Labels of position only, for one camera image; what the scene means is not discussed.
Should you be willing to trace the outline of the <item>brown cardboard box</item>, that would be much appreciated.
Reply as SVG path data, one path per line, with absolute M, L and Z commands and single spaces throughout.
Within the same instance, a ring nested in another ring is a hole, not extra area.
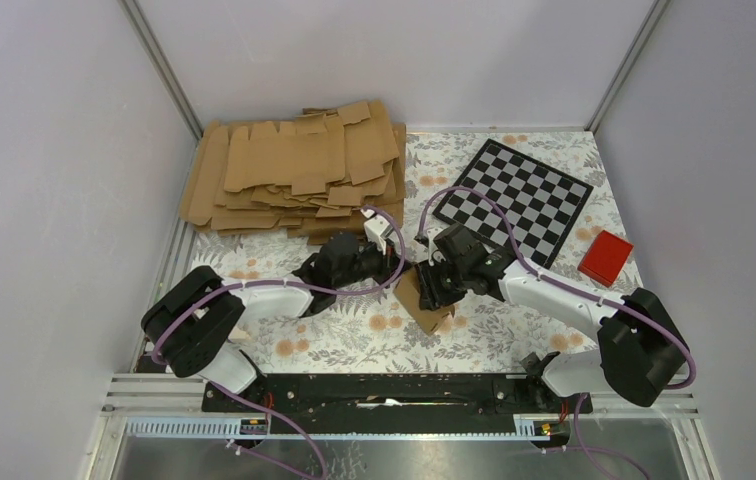
M 411 267 L 399 277 L 393 293 L 407 314 L 428 336 L 434 335 L 444 324 L 454 319 L 456 313 L 454 305 L 437 310 L 428 310 L 420 305 L 424 290 L 420 286 L 415 267 Z

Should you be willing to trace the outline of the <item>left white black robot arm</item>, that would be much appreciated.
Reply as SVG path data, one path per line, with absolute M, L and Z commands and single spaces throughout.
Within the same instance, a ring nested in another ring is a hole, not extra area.
M 236 408 L 250 411 L 263 401 L 265 387 L 232 343 L 240 321 L 311 317 L 354 295 L 352 285 L 371 279 L 381 290 L 404 269 L 395 236 L 362 243 L 343 232 L 280 279 L 228 284 L 211 267 L 197 267 L 149 308 L 140 326 L 154 344 L 153 361 L 178 378 L 199 376 L 223 388 Z

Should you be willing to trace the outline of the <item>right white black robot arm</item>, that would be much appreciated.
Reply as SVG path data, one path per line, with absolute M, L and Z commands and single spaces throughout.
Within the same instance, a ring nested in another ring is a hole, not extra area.
M 567 397 L 609 392 L 639 407 L 652 406 L 691 360 L 689 349 L 659 298 L 637 288 L 630 294 L 591 290 L 522 255 L 488 250 L 466 227 L 418 233 L 426 247 L 418 264 L 422 308 L 456 303 L 472 292 L 530 307 L 596 340 L 574 354 L 530 354 L 522 361 L 529 402 L 551 412 Z

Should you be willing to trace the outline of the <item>red box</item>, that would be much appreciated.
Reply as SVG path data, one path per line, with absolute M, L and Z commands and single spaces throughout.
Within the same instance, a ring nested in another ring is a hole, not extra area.
M 593 240 L 577 270 L 591 280 L 611 287 L 622 272 L 634 245 L 607 230 Z

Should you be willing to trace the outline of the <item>stack of flat cardboard boxes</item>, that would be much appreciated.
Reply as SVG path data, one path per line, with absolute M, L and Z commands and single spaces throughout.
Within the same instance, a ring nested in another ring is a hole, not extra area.
M 305 108 L 290 120 L 211 121 L 179 216 L 221 236 L 284 230 L 312 243 L 360 234 L 367 205 L 402 221 L 406 126 L 382 101 Z

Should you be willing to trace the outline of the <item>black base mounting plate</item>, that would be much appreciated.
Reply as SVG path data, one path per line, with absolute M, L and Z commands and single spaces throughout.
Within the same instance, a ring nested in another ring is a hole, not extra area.
M 241 396 L 311 435 L 509 434 L 519 418 L 593 410 L 524 374 L 267 374 Z

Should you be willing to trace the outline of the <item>black white checkerboard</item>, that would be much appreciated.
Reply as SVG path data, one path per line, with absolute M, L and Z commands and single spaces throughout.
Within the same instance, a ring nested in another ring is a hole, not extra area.
M 561 170 L 488 140 L 462 171 L 462 189 L 442 197 L 435 218 L 460 224 L 485 245 L 511 248 L 495 202 L 513 228 L 522 255 L 539 266 L 553 265 L 589 201 L 593 187 Z

